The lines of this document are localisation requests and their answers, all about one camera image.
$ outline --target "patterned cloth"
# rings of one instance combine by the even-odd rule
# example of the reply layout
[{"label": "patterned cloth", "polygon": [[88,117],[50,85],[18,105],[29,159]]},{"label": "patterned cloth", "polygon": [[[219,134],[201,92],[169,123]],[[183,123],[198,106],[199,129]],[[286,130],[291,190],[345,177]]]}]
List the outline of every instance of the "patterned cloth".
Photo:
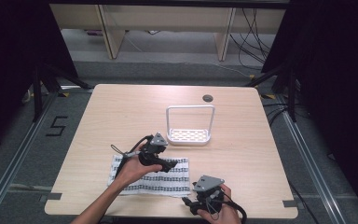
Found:
[{"label": "patterned cloth", "polygon": [[[115,155],[110,169],[109,186],[115,179],[116,171],[122,156]],[[168,173],[149,173],[138,181],[130,184],[120,195],[157,194],[173,197],[185,197],[190,194],[190,179],[188,177],[188,158],[162,158],[165,161],[178,161]]]}]

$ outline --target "black circular hole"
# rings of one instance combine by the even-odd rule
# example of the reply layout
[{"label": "black circular hole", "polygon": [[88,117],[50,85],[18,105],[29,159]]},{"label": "black circular hole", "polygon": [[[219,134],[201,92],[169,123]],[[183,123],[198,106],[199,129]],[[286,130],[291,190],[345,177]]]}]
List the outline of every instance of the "black circular hole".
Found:
[{"label": "black circular hole", "polygon": [[213,97],[212,97],[212,95],[205,94],[204,96],[202,96],[202,100],[210,103],[213,100]]}]

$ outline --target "human hand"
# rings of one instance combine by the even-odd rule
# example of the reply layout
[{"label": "human hand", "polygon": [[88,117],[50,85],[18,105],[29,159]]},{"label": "human hand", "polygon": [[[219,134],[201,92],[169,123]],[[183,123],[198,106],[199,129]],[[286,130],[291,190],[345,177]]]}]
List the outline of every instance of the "human hand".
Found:
[{"label": "human hand", "polygon": [[[141,150],[143,145],[138,146],[135,151]],[[162,169],[162,166],[159,164],[153,164],[150,166],[144,166],[139,162],[138,155],[132,156],[127,160],[121,169],[120,173],[115,178],[115,181],[122,183],[124,188],[129,184],[139,180],[142,176],[151,173],[157,172]]]},{"label": "human hand", "polygon": [[[220,185],[220,188],[222,188],[223,192],[225,192],[223,201],[229,202],[231,198],[231,189],[227,187],[226,185],[222,184]],[[205,220],[209,221],[211,224],[240,224],[240,217],[238,216],[238,211],[234,209],[233,207],[223,203],[222,209],[218,214],[211,215],[209,212],[199,209],[197,213],[203,217]]]}]

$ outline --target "tape mark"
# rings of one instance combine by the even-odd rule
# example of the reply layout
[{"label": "tape mark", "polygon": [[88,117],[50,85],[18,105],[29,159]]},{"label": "tape mark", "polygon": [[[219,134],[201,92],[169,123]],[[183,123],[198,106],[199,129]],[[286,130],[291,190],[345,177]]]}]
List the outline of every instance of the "tape mark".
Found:
[{"label": "tape mark", "polygon": [[287,200],[287,201],[283,201],[283,206],[284,207],[297,207],[297,203],[295,200]]},{"label": "tape mark", "polygon": [[255,81],[255,75],[249,75],[249,78],[251,79],[251,81]]},{"label": "tape mark", "polygon": [[60,129],[59,133],[48,133],[46,134],[47,137],[58,137],[61,136],[63,133],[63,130],[65,129],[66,126],[63,125],[55,125],[57,119],[67,119],[68,116],[56,116],[55,119],[53,120],[53,123],[50,125],[50,128],[57,128]]},{"label": "tape mark", "polygon": [[50,193],[47,197],[47,200],[60,200],[62,193]]},{"label": "tape mark", "polygon": [[260,98],[266,99],[266,100],[275,100],[276,99],[274,94],[260,94]]}]

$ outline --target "gray floor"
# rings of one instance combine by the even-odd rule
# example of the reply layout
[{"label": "gray floor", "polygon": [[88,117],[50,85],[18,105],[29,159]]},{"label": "gray floor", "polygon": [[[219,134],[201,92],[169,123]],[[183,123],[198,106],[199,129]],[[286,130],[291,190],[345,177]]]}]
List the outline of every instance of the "gray floor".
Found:
[{"label": "gray floor", "polygon": [[[248,82],[250,75],[260,76],[258,70],[243,68],[241,63],[258,68],[262,65],[243,54],[240,56],[240,63],[239,50],[232,40],[229,43],[226,60],[219,62],[213,34],[207,33],[159,32],[151,35],[146,31],[129,31],[126,33],[117,58],[113,61],[108,58],[101,36],[86,35],[82,30],[62,30],[62,35],[80,77],[88,81],[89,84],[126,83],[134,82],[134,80],[145,84],[170,84],[177,81],[175,77],[170,76],[170,71],[181,70],[183,77],[188,76],[188,79],[180,80],[182,84],[238,86]],[[238,34],[233,36],[238,41],[241,40]],[[270,46],[274,35],[261,35],[260,38]],[[262,58],[259,51],[251,50]],[[195,79],[194,75],[188,74],[187,71],[188,73],[200,71],[200,76],[207,74],[210,80]],[[151,77],[158,77],[159,80],[152,80]],[[271,94],[271,83],[273,83],[273,78],[260,84],[257,87],[260,94]],[[16,185],[12,185],[0,205],[0,223],[24,223],[30,222],[29,220],[32,220],[33,223],[68,223],[74,218],[73,216],[45,214],[44,197],[49,193],[49,189],[60,171],[66,150],[72,141],[76,125],[81,119],[89,98],[90,93],[82,92],[70,93],[68,97],[57,97],[54,100],[20,170],[13,179],[13,184]],[[276,104],[277,101],[262,99],[262,103],[264,105]],[[266,114],[276,108],[276,106],[266,106]],[[328,148],[309,118],[307,110],[304,107],[297,107],[296,112],[297,125],[305,136],[307,145],[314,155],[327,185],[332,190],[343,216],[347,223],[358,223],[358,200],[351,186],[337,164],[326,157],[329,152]],[[0,179],[32,124],[33,102],[25,104],[17,111],[16,115],[1,137]],[[51,122],[56,116],[66,115],[70,116],[62,121],[62,125],[66,126],[63,135],[54,138],[53,141],[48,139],[46,134],[52,132],[49,128]],[[326,212],[321,196],[315,188],[309,171],[298,152],[296,142],[282,116],[277,117],[271,130],[288,179],[296,186],[320,223],[334,223]],[[298,196],[295,194],[294,196],[298,202],[299,215],[297,218],[293,220],[250,219],[248,223],[314,223]],[[115,223],[134,222],[156,223],[156,220],[122,218],[117,219]],[[176,222],[164,220],[159,223],[179,222],[178,220]]]}]

